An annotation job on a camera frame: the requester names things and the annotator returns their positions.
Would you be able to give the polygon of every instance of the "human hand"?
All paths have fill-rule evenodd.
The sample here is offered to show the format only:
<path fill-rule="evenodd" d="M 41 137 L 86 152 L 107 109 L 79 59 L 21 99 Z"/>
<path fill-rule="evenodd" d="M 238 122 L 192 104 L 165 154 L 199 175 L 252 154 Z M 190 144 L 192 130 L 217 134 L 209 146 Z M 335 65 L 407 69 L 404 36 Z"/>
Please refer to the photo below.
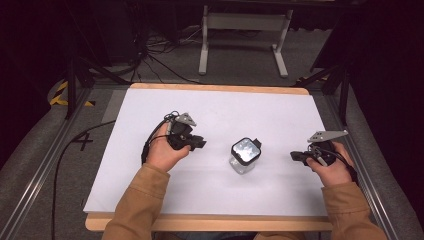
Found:
<path fill-rule="evenodd" d="M 150 143 L 149 154 L 146 162 L 168 172 L 190 151 L 190 146 L 184 146 L 180 150 L 174 150 L 166 140 L 166 129 L 169 123 L 164 123 L 154 134 Z"/>
<path fill-rule="evenodd" d="M 333 144 L 336 152 L 340 153 L 346 159 L 349 165 L 353 166 L 353 161 L 343 144 L 338 142 L 333 142 Z M 346 165 L 339 159 L 337 159 L 328 167 L 322 166 L 312 158 L 306 159 L 306 162 L 308 163 L 309 167 L 311 167 L 312 170 L 318 174 L 322 184 L 324 184 L 325 187 L 352 182 L 352 177 L 350 176 Z"/>

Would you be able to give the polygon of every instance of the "white surface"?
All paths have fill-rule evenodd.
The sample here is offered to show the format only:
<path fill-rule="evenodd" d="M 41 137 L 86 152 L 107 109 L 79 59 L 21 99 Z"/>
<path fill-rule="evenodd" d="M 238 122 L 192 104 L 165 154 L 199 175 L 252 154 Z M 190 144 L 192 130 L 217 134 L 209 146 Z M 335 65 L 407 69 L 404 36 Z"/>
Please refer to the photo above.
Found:
<path fill-rule="evenodd" d="M 151 131 L 172 111 L 188 112 L 192 134 L 207 141 L 171 171 L 162 213 L 325 216 L 322 184 L 291 151 L 325 130 L 312 96 L 129 89 L 106 147 L 85 212 L 114 212 L 141 166 Z M 262 142 L 255 168 L 237 174 L 231 146 L 243 137 Z"/>

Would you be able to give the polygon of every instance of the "jacket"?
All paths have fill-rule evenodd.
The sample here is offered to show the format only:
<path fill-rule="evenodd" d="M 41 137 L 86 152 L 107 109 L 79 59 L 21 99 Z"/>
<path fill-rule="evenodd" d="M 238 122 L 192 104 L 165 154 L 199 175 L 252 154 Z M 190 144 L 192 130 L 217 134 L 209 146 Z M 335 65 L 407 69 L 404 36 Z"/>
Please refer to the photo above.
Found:
<path fill-rule="evenodd" d="M 151 226 L 160 214 L 170 175 L 145 163 L 119 201 L 103 240 L 151 239 Z M 370 208 L 355 183 L 323 187 L 333 240 L 386 239 L 370 219 Z M 256 240 L 300 240 L 299 233 L 258 233 Z"/>

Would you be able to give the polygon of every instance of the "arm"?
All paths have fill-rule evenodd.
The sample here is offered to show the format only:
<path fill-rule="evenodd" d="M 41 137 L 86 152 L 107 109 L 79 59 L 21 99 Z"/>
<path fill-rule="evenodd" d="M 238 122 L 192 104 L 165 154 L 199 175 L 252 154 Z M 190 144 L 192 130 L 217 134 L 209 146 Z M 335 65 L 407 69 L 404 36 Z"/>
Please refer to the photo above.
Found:
<path fill-rule="evenodd" d="M 165 135 L 167 126 L 165 123 L 156 135 Z M 189 150 L 190 146 L 185 146 L 175 151 L 165 137 L 152 141 L 147 161 L 119 201 L 115 216 L 106 225 L 103 240 L 151 239 L 151 227 L 159 216 L 170 177 L 167 172 Z"/>
<path fill-rule="evenodd" d="M 340 143 L 334 143 L 336 151 L 353 166 L 346 149 Z M 384 232 L 370 219 L 370 208 L 361 189 L 352 182 L 346 166 L 336 160 L 328 167 L 323 167 L 312 159 L 309 166 L 321 178 L 328 217 L 333 224 L 333 240 L 387 239 Z"/>

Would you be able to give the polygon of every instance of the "metal stand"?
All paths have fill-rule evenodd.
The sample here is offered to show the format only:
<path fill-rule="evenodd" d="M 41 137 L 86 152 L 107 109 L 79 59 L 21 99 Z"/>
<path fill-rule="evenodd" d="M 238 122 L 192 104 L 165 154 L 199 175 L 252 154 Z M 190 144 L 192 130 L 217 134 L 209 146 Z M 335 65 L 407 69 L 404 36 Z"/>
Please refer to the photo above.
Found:
<path fill-rule="evenodd" d="M 288 10 L 286 15 L 260 15 L 260 14 L 232 14 L 209 13 L 208 6 L 203 8 L 203 44 L 200 53 L 199 74 L 205 75 L 208 63 L 208 29 L 241 29 L 259 31 L 280 31 L 278 44 L 272 45 L 275 61 L 277 62 L 280 76 L 288 77 L 281 49 L 287 35 L 293 10 Z"/>
<path fill-rule="evenodd" d="M 77 86 L 76 86 L 76 78 L 80 82 L 81 86 L 83 88 L 91 88 L 93 87 L 95 81 L 93 77 L 91 76 L 89 69 L 92 68 L 96 70 L 97 72 L 101 73 L 107 78 L 112 79 L 118 84 L 121 85 L 130 85 L 131 82 L 128 82 L 112 72 L 106 70 L 105 68 L 98 66 L 97 64 L 81 58 L 81 57 L 73 57 L 69 60 L 68 66 L 67 66 L 67 75 L 66 80 L 68 81 L 68 112 L 66 114 L 65 119 L 69 119 L 72 114 L 75 112 L 76 108 L 76 92 L 77 92 Z"/>

